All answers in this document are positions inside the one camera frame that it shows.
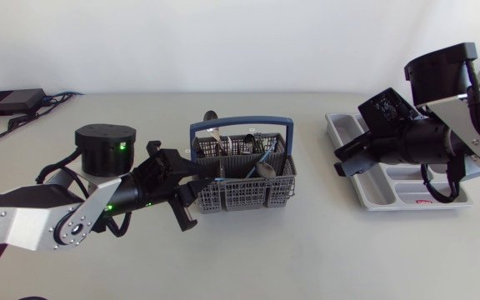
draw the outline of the white wall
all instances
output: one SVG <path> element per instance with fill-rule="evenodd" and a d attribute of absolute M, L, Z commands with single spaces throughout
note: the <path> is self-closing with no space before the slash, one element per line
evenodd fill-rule
<path fill-rule="evenodd" d="M 461 42 L 480 57 L 480 0 L 0 0 L 0 89 L 407 96 Z"/>

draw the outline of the cutlery basket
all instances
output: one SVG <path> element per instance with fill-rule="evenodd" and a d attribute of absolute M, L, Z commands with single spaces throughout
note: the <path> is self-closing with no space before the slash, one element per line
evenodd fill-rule
<path fill-rule="evenodd" d="M 223 151 L 227 153 L 227 156 L 222 156 L 219 151 L 215 151 L 218 141 L 214 137 L 199 138 L 198 145 L 201 149 L 199 151 L 201 157 L 197 155 L 198 150 L 192 148 L 192 161 L 215 170 L 214 177 L 226 178 L 212 182 L 199 193 L 197 204 L 202 213 L 218 213 L 222 211 L 222 208 L 227 211 L 258 209 L 262 206 L 279 208 L 285 206 L 287 200 L 294 195 L 296 168 L 291 155 L 292 119 L 250 116 L 225 117 L 198 122 L 190 125 L 190 141 L 196 137 L 198 131 L 240 124 L 283 125 L 287 127 L 287 136 L 286 139 L 283 139 L 280 133 L 256 133 L 255 136 L 261 146 L 261 151 L 256 153 L 250 153 L 255 147 L 244 142 L 245 136 L 243 135 L 221 136 Z M 273 167 L 277 176 L 271 179 L 263 177 L 245 178 L 255 166 L 255 163 L 270 148 L 272 148 L 272 151 L 267 155 L 264 162 Z"/>

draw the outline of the cable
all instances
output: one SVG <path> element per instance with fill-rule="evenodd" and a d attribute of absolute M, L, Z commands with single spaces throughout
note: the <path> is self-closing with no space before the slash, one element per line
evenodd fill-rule
<path fill-rule="evenodd" d="M 470 83 L 472 84 L 467 88 L 467 107 L 470 111 L 470 118 L 472 124 L 477 133 L 480 135 L 480 90 L 479 82 L 473 64 L 471 61 L 466 61 L 467 74 L 469 76 Z"/>
<path fill-rule="evenodd" d="M 49 173 L 55 170 L 58 170 L 60 168 L 64 168 L 64 166 L 71 163 L 72 161 L 75 160 L 75 158 L 81 155 L 82 152 L 83 150 L 81 150 L 81 148 L 78 147 L 77 149 L 75 149 L 75 151 L 72 154 L 70 154 L 70 156 L 64 158 L 62 161 L 54 164 L 50 164 L 44 167 L 42 171 L 40 171 L 40 173 L 38 174 L 38 177 L 36 179 L 37 184 L 42 184 L 44 179 L 46 179 L 46 176 L 49 175 Z"/>
<path fill-rule="evenodd" d="M 453 202 L 460 193 L 460 184 L 459 182 L 453 182 L 448 180 L 449 188 L 451 189 L 451 194 L 449 196 L 442 195 L 434 186 L 431 184 L 431 178 L 429 178 L 428 173 L 429 166 L 424 163 L 421 167 L 423 184 L 427 188 L 427 190 L 431 193 L 431 196 L 435 198 L 440 203 L 451 203 Z"/>
<path fill-rule="evenodd" d="M 113 217 L 107 217 L 107 228 L 110 230 L 110 232 L 116 236 L 116 238 L 120 238 L 125 233 L 127 233 L 127 230 L 129 229 L 129 223 L 131 222 L 131 212 L 126 212 L 125 217 L 123 218 L 122 226 L 118 228 L 118 225 L 116 224 L 116 221 L 114 221 Z"/>
<path fill-rule="evenodd" d="M 79 178 L 79 176 L 77 176 L 77 174 L 70 170 L 69 168 L 67 167 L 61 167 L 60 168 L 61 170 L 63 170 L 64 172 L 66 172 L 67 175 L 69 175 L 73 181 L 75 181 L 75 183 L 77 183 L 77 185 L 79 186 L 79 188 L 81 189 L 81 192 L 82 194 L 84 195 L 85 198 L 88 198 L 89 195 L 88 195 L 88 191 L 87 189 L 84 187 L 84 184 L 83 182 L 81 181 L 81 178 Z"/>
<path fill-rule="evenodd" d="M 14 130 L 25 126 L 29 124 L 30 122 L 39 119 L 42 116 L 47 115 L 50 113 L 53 109 L 55 109 L 58 105 L 65 103 L 67 100 L 69 100 L 71 97 L 74 95 L 82 95 L 80 92 L 60 92 L 54 96 L 46 96 L 42 99 L 43 106 L 49 106 L 50 108 L 44 112 L 36 112 L 34 114 L 26 115 L 26 116 L 21 116 L 21 117 L 15 117 L 8 122 L 8 127 L 7 131 L 1 132 L 0 133 L 0 138 L 6 136 L 7 134 L 13 132 Z"/>

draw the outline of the gray plastic basket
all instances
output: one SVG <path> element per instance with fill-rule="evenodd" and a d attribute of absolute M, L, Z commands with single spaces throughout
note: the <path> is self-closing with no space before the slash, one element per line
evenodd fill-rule
<path fill-rule="evenodd" d="M 289 118 L 281 117 L 246 117 L 223 118 L 207 122 L 193 124 L 190 128 L 191 138 L 195 137 L 195 132 L 205 128 L 223 127 L 227 125 L 242 123 L 274 123 L 275 118 L 281 122 L 279 124 L 287 125 L 287 140 L 285 141 L 279 133 L 263 133 L 259 137 L 267 151 L 275 141 L 275 148 L 267 156 L 265 162 L 269 163 L 277 176 L 273 179 L 261 177 L 245 178 L 255 163 L 261 158 L 261 153 L 241 154 L 243 151 L 249 151 L 248 145 L 243 142 L 244 136 L 229 136 L 232 142 L 232 149 L 229 149 L 228 137 L 221 137 L 225 152 L 232 155 L 217 156 L 215 152 L 216 141 L 212 137 L 199 138 L 199 146 L 205 153 L 205 157 L 197 158 L 195 150 L 192 149 L 192 160 L 204 166 L 214 167 L 217 178 L 233 178 L 220 182 L 212 182 L 204 188 L 197 199 L 197 204 L 202 213 L 217 213 L 226 208 L 228 211 L 238 211 L 247 209 L 258 209 L 262 206 L 268 208 L 278 208 L 286 205 L 287 200 L 294 195 L 296 169 L 293 164 L 292 156 L 289 155 L 292 139 L 293 122 Z M 210 122 L 222 121 L 218 124 L 207 124 Z"/>

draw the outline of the blue basket handle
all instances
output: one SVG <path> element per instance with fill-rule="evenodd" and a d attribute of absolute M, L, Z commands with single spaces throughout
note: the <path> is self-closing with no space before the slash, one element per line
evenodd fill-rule
<path fill-rule="evenodd" d="M 196 137 L 196 132 L 207 130 L 209 128 L 220 128 L 231 125 L 242 124 L 272 124 L 283 125 L 287 127 L 287 155 L 292 155 L 293 140 L 293 120 L 289 117 L 273 117 L 273 116 L 245 116 L 245 117 L 222 117 L 210 121 L 197 122 L 190 125 L 190 141 Z M 195 162 L 196 152 L 190 151 L 190 156 Z"/>

